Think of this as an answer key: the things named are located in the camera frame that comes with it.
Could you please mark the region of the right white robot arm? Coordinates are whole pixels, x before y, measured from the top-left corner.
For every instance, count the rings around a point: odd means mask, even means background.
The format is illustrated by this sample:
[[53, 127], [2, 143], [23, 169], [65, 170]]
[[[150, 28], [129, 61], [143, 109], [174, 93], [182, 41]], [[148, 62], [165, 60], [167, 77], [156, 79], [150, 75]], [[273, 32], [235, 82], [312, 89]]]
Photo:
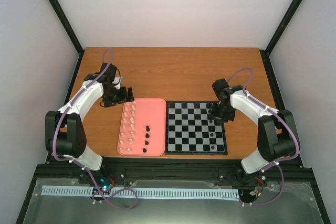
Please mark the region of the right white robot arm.
[[210, 118], [215, 122], [234, 121], [238, 110], [257, 125], [257, 149], [241, 160], [245, 174], [264, 172], [299, 155], [300, 143], [293, 114], [262, 103], [241, 85], [229, 86], [225, 79], [212, 84], [218, 99]]

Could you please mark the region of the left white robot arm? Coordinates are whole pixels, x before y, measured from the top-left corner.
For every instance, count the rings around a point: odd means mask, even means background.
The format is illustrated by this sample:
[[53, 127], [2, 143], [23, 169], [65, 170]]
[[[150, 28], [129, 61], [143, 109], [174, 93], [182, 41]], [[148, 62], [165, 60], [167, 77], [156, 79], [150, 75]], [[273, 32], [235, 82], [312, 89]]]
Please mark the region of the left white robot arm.
[[46, 150], [57, 160], [77, 162], [82, 169], [91, 170], [91, 178], [100, 184], [108, 180], [109, 170], [102, 166], [103, 157], [88, 146], [82, 122], [99, 99], [104, 108], [134, 101], [132, 89], [123, 87], [121, 81], [120, 70], [103, 63], [99, 72], [84, 78], [68, 103], [45, 116]]

